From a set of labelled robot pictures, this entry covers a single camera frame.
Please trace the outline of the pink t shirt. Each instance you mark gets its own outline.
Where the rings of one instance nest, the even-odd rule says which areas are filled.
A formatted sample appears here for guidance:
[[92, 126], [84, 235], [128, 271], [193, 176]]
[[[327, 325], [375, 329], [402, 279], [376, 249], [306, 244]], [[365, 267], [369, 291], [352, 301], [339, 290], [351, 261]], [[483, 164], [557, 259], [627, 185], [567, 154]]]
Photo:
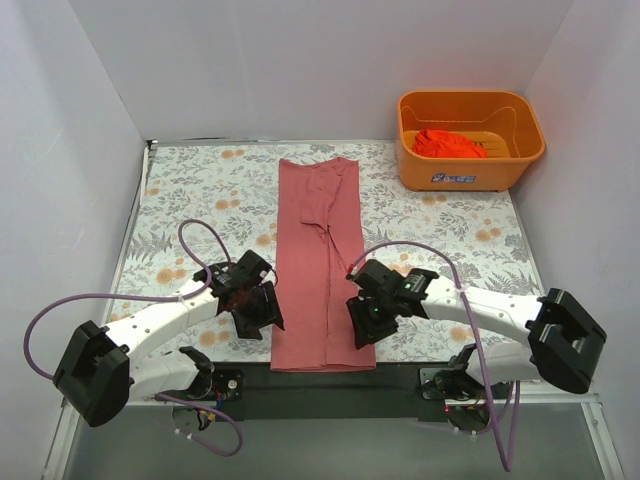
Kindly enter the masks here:
[[374, 346], [355, 344], [347, 308], [358, 292], [347, 269], [363, 250], [358, 163], [342, 157], [312, 165], [281, 160], [276, 296], [284, 326], [272, 333], [272, 370], [375, 367]]

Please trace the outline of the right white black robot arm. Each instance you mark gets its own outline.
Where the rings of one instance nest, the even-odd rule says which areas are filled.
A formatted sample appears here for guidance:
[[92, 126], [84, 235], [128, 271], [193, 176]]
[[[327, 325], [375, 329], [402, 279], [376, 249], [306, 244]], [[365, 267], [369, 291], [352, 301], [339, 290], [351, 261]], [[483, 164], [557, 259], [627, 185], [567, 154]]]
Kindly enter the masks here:
[[568, 291], [544, 296], [507, 295], [419, 268], [402, 275], [370, 259], [347, 280], [358, 293], [347, 302], [357, 348], [398, 330], [398, 318], [453, 321], [506, 337], [493, 347], [464, 347], [451, 362], [454, 389], [475, 397], [491, 383], [544, 380], [573, 394], [589, 391], [603, 347], [604, 329]]

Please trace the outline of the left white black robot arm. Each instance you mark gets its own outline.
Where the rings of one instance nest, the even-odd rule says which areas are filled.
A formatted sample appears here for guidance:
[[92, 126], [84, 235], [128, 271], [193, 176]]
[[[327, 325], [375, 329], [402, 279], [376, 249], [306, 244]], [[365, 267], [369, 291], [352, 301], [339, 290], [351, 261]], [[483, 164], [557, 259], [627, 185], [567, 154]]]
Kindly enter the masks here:
[[131, 400], [175, 393], [197, 401], [226, 396], [207, 355], [183, 346], [155, 357], [153, 351], [197, 324], [232, 315], [241, 339], [259, 340], [261, 329], [284, 326], [267, 276], [272, 266], [252, 250], [230, 264], [212, 264], [156, 303], [104, 327], [77, 327], [53, 376], [54, 386], [91, 427], [112, 420]]

